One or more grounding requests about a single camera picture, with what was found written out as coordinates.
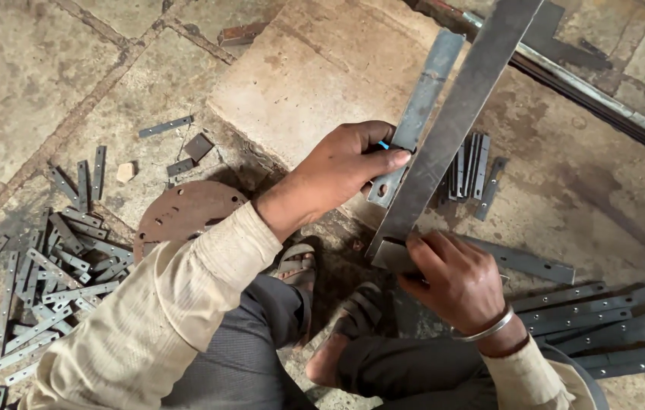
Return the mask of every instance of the beige sleeve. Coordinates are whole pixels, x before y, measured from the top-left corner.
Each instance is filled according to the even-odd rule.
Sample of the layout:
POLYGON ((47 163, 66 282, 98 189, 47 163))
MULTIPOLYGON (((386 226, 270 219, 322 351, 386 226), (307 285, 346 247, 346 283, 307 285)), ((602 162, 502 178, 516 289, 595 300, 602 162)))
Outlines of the beige sleeve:
POLYGON ((575 369, 545 359, 530 337, 506 358, 482 356, 497 388, 501 410, 595 410, 591 392, 575 369))
POLYGON ((196 240, 158 245, 49 347, 19 408, 158 408, 280 250, 250 203, 196 240))

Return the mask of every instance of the round metal plate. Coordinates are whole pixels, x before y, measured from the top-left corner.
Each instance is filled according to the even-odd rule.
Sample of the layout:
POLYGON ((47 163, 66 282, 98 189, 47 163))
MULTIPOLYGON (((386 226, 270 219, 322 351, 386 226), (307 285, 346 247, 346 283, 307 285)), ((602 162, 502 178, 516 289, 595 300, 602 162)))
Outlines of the round metal plate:
POLYGON ((135 264, 163 241, 197 237, 246 201, 241 192, 213 181, 186 182, 163 192, 140 219, 133 243, 135 264))

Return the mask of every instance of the silver bangle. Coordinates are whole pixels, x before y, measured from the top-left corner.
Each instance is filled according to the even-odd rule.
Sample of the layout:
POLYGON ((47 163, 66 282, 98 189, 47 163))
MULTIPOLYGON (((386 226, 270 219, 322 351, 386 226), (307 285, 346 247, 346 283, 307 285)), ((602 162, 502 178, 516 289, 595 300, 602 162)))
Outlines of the silver bangle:
POLYGON ((451 326, 451 328, 449 329, 449 331, 451 332, 451 338, 457 341, 477 341, 479 339, 484 339, 487 336, 491 336, 502 329, 507 323, 509 323, 509 320, 512 319, 512 316, 515 316, 515 311, 514 309, 512 309, 512 305, 508 303, 507 313, 505 313, 503 318, 500 319, 499 322, 495 323, 491 328, 472 336, 464 336, 462 332, 457 331, 454 326, 451 326))

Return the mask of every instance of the stone floor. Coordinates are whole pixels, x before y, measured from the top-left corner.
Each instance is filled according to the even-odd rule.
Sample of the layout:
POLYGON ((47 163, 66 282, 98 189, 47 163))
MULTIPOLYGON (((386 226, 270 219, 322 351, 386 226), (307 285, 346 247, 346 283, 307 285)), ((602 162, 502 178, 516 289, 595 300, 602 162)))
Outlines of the stone floor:
MULTIPOLYGON (((218 31, 227 26, 271 20, 284 0, 0 0, 0 235, 19 249, 38 224, 42 207, 66 205, 46 178, 47 164, 73 174, 78 158, 92 161, 98 144, 108 145, 104 198, 94 210, 107 220, 112 239, 130 244, 147 205, 163 192, 165 166, 176 162, 182 145, 204 131, 215 148, 192 172, 172 182, 221 180, 253 195, 279 178, 275 164, 245 142, 206 106, 219 76, 248 46, 222 49, 218 31), (189 127, 140 140, 140 128, 193 115, 189 127), (139 173, 117 182, 117 166, 133 161, 139 173)), ((582 74, 592 83, 645 114, 645 0, 573 0, 559 38, 584 36, 618 57, 614 73, 582 74), (613 24, 601 24, 599 16, 613 24)), ((451 1, 479 12, 491 0, 451 1)), ((356 222, 331 212, 302 235, 320 237, 324 274, 336 281, 320 284, 321 293, 340 301, 361 279, 379 279, 365 268, 352 242, 370 235, 356 222)), ((2 277, 0 258, 0 283, 2 277)), ((318 313, 322 329, 332 309, 318 313)), ((286 369, 317 397, 320 408, 372 408, 377 399, 311 389, 304 359, 309 349, 285 358, 286 369)), ((17 370, 13 366, 3 377, 17 370)), ((26 383, 10 390, 14 401, 26 383)))

